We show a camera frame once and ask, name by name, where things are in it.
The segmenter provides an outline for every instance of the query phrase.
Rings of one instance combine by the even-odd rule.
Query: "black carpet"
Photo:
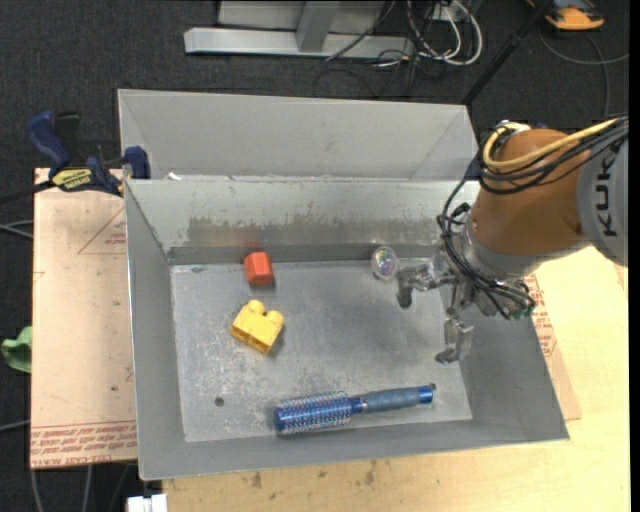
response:
[[[469,105],[476,134],[503,119],[575,130],[628,111],[629,59],[617,57],[629,51],[630,3],[597,2],[606,22],[588,34],[558,34],[537,23]],[[118,156],[119,88],[461,103],[533,12],[525,0],[476,0],[473,8],[485,39],[478,62],[456,69],[428,63],[411,75],[347,60],[186,56],[184,32],[210,26],[214,2],[3,0],[0,197],[29,187],[32,170],[50,165],[25,135],[29,119],[44,110],[79,112],[80,149],[95,154],[100,146],[107,159]],[[379,30],[406,30],[403,9],[404,2],[398,2]],[[543,41],[573,60],[555,55]],[[614,62],[577,62],[602,59]],[[0,204],[0,224],[32,218],[31,197]],[[0,232],[0,340],[31,324],[31,265],[31,242]],[[28,414],[29,376],[0,360],[0,426]],[[36,510],[27,443],[25,428],[0,432],[0,512]],[[84,468],[38,475],[45,510],[81,509]],[[89,511],[108,509],[122,475],[122,496],[144,491],[135,468],[96,466]]]

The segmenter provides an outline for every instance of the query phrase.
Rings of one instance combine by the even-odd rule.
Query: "clamp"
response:
[[[55,122],[62,119],[66,122],[68,144],[64,144],[56,132]],[[54,117],[51,111],[35,116],[27,124],[27,136],[36,149],[53,160],[49,170],[49,184],[57,186],[65,192],[94,190],[121,196],[123,181],[113,176],[105,164],[123,164],[129,167],[124,178],[148,179],[150,166],[146,152],[140,146],[129,147],[124,155],[110,162],[102,158],[90,156],[84,165],[71,165],[72,156],[67,150],[70,136],[75,136],[79,118],[76,115]]]

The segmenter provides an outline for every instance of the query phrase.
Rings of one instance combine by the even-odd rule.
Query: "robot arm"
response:
[[[571,135],[504,122],[489,134],[438,222],[442,245],[429,262],[397,273],[400,306],[411,294],[443,287],[447,349],[462,358],[472,327],[460,313],[519,318],[535,307],[523,277],[542,262],[595,245],[627,264],[628,115]],[[451,204],[465,182],[481,189],[472,206]]]

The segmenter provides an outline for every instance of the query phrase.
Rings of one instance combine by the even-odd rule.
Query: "yellow toy block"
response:
[[[269,352],[282,330],[284,317],[279,311],[269,311],[259,300],[250,300],[231,326],[231,335],[263,354]]]

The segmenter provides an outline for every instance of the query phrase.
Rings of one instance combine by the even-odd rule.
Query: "red block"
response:
[[[266,252],[254,252],[244,259],[244,270],[251,286],[261,286],[273,282],[271,258]]]

